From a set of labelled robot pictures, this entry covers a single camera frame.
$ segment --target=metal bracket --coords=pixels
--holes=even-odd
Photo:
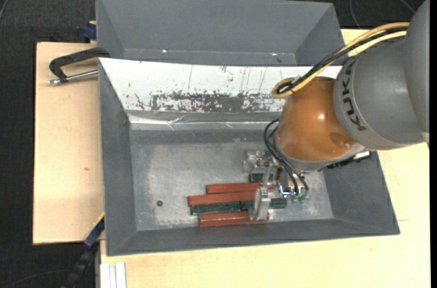
[[[64,71],[61,69],[62,67],[71,65],[72,63],[93,59],[95,57],[110,57],[110,56],[109,53],[103,48],[92,48],[87,51],[80,51],[78,53],[65,55],[63,57],[57,57],[56,59],[50,62],[48,68],[58,79],[52,79],[47,83],[50,85],[58,85],[61,83],[67,83],[70,81],[74,81],[80,78],[85,78],[97,74],[98,71],[94,70],[94,71],[84,72],[80,74],[75,74],[73,76],[67,76],[64,73]]]

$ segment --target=yellow cable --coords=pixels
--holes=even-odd
[[[365,33],[363,33],[362,35],[358,36],[357,38],[355,38],[354,40],[352,40],[349,44],[346,44],[343,48],[339,49],[337,52],[335,52],[335,54],[333,55],[333,57],[343,51],[346,51],[350,48],[352,48],[354,45],[358,44],[359,42],[362,42],[363,40],[366,40],[367,38],[370,38],[372,36],[374,36],[377,33],[383,32],[383,31],[387,31],[390,29],[397,29],[397,28],[402,28],[402,27],[408,27],[409,23],[389,23],[386,25],[382,25],[382,26],[378,26],[375,27],[374,29],[371,29]],[[299,83],[297,86],[295,86],[293,89],[288,90],[288,91],[284,91],[283,93],[277,93],[278,88],[280,88],[282,85],[286,84],[286,83],[291,83],[294,80],[294,77],[292,78],[285,78],[281,81],[279,81],[273,88],[272,90],[272,95],[274,98],[285,98],[289,95],[292,95],[293,93],[296,93],[297,91],[301,90],[305,85],[307,85],[309,82],[311,82],[316,76],[318,76],[321,72],[323,72],[328,66],[330,66],[334,61],[326,64],[325,66],[323,66],[322,68],[320,68],[318,71],[314,72],[311,76],[309,76],[308,78],[306,78],[302,83]]]

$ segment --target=wooden block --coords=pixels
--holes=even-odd
[[[191,215],[205,213],[239,212],[240,202],[199,204],[191,207]]]
[[[248,211],[209,213],[199,215],[199,227],[248,225],[267,222],[268,220],[251,220]]]
[[[188,196],[188,206],[199,204],[244,202],[255,199],[255,190],[247,192],[216,193],[210,195]]]
[[[261,183],[259,182],[240,182],[236,184],[211,184],[206,186],[206,193],[229,193],[254,191]]]

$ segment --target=plywood table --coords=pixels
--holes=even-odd
[[[359,33],[343,31],[346,42]],[[34,244],[82,241],[103,212],[97,79],[46,84],[52,59],[93,46],[36,46]],[[129,288],[430,287],[429,150],[420,144],[379,157],[400,235],[123,257],[107,257],[102,240],[99,260],[125,262]]]

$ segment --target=kuka logo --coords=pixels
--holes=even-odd
[[[366,127],[361,125],[360,118],[355,113],[355,108],[352,103],[352,100],[350,98],[350,75],[352,73],[352,66],[355,64],[355,61],[351,62],[349,66],[345,70],[345,78],[343,79],[342,85],[343,85],[343,103],[347,106],[349,106],[349,109],[347,111],[350,121],[356,126],[356,129],[359,132],[362,132],[363,130],[366,130]]]

